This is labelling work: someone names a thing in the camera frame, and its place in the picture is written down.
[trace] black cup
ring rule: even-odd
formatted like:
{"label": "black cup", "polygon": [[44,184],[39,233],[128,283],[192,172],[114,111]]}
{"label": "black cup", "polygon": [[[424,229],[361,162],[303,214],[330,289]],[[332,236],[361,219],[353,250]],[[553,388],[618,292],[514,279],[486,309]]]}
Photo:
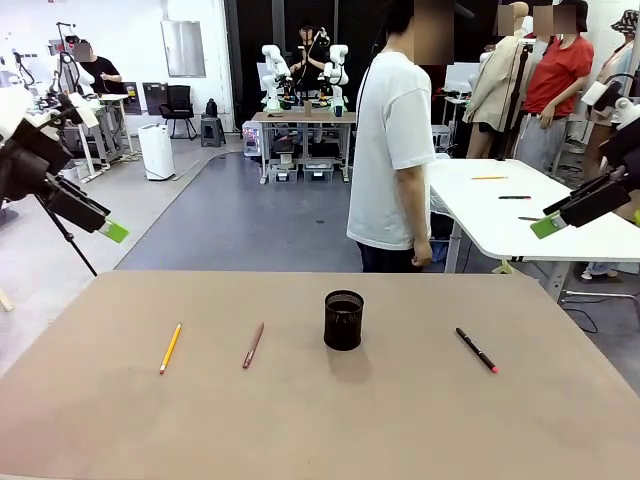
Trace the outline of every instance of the black cup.
{"label": "black cup", "polygon": [[364,300],[348,290],[337,290],[324,299],[324,343],[334,350],[353,350],[361,341]]}

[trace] black pants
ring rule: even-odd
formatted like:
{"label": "black pants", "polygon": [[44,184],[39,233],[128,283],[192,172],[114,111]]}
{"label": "black pants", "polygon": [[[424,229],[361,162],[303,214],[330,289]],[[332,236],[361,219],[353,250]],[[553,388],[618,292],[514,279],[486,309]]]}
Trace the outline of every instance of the black pants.
{"label": "black pants", "polygon": [[420,273],[422,267],[415,267],[411,260],[415,256],[411,250],[382,250],[358,243],[362,255],[363,273]]}

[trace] red shirt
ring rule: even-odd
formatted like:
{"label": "red shirt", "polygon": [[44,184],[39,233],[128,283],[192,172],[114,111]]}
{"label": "red shirt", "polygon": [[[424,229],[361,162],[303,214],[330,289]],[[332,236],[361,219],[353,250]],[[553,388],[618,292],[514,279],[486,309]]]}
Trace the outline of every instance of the red shirt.
{"label": "red shirt", "polygon": [[[538,64],[524,102],[527,113],[540,113],[549,102],[564,92],[580,77],[591,73],[593,45],[578,36],[569,48],[561,49],[556,40]],[[576,96],[568,98],[556,107],[556,117],[573,113]]]}

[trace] white t-shirt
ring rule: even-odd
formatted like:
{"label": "white t-shirt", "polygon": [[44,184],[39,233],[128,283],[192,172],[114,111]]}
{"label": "white t-shirt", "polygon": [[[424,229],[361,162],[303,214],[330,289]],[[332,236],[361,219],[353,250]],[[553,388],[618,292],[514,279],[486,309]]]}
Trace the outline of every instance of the white t-shirt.
{"label": "white t-shirt", "polygon": [[431,80],[399,52],[379,54],[360,87],[347,236],[384,250],[408,250],[413,234],[398,193],[395,171],[435,160],[431,134]]}

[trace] yellow pencil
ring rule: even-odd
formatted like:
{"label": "yellow pencil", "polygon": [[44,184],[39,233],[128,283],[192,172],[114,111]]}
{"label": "yellow pencil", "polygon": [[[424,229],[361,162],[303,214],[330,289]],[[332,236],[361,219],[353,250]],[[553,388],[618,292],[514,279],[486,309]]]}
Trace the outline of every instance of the yellow pencil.
{"label": "yellow pencil", "polygon": [[509,177],[473,177],[471,180],[504,180]]}
{"label": "yellow pencil", "polygon": [[160,375],[164,373],[169,365],[169,359],[171,358],[171,354],[173,353],[173,347],[176,346],[176,341],[178,340],[178,335],[180,335],[180,330],[182,329],[182,323],[179,323],[176,327],[176,331],[173,332],[173,338],[171,339],[171,343],[169,344],[169,349],[167,350],[167,354],[164,356],[164,360],[162,361],[162,365],[160,366]]}

